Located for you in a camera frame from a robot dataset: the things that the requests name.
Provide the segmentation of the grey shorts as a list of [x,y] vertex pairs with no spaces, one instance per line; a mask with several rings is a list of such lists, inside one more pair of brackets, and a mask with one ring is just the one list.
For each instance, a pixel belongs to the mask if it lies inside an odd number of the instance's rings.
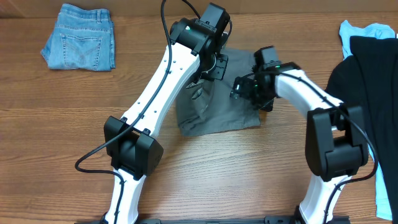
[[261,124],[259,111],[244,98],[229,96],[236,77],[252,72],[254,54],[224,49],[228,64],[222,80],[186,82],[175,99],[177,124],[183,136],[202,136]]

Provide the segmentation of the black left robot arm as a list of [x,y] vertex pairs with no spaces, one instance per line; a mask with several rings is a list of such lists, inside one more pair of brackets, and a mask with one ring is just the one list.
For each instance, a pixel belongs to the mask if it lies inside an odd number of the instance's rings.
[[104,124],[106,152],[115,176],[113,196],[102,223],[135,223],[143,183],[159,164],[164,149],[157,142],[160,127],[184,84],[200,79],[222,80],[228,57],[221,48],[229,35],[226,9],[209,4],[198,19],[182,18],[165,34],[162,62],[136,102],[121,118]]

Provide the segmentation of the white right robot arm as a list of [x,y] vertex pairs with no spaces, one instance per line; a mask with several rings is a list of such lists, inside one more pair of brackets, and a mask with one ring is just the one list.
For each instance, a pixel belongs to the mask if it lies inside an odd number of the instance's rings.
[[360,106],[347,105],[312,82],[293,62],[282,63],[273,46],[254,53],[252,72],[237,77],[230,96],[270,112],[284,98],[307,120],[305,158],[312,172],[307,193],[294,215],[268,216],[265,223],[349,223],[334,217],[344,186],[368,162],[370,145]]

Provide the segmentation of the black t-shirt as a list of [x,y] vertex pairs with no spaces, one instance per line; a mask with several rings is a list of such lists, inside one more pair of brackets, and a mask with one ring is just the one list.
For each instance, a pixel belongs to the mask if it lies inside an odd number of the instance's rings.
[[332,71],[326,92],[361,105],[397,223],[397,39],[352,36],[351,55]]

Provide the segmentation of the light blue garment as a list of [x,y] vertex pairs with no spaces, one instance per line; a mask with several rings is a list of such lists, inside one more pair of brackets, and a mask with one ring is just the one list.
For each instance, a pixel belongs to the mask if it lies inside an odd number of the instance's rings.
[[339,35],[344,60],[352,55],[350,47],[350,38],[352,36],[373,37],[376,39],[396,38],[395,31],[389,25],[373,23],[365,28],[360,28],[352,26],[347,20],[341,23]]

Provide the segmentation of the folded blue jeans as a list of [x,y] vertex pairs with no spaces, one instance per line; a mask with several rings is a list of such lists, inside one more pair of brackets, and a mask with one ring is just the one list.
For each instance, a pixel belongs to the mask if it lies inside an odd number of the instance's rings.
[[52,70],[108,72],[116,68],[115,46],[109,10],[64,3],[41,55]]

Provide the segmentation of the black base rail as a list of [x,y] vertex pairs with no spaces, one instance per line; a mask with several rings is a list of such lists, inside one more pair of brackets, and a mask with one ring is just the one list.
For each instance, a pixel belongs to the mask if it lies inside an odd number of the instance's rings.
[[266,216],[264,218],[207,219],[207,220],[160,220],[142,219],[137,224],[304,224],[293,216]]

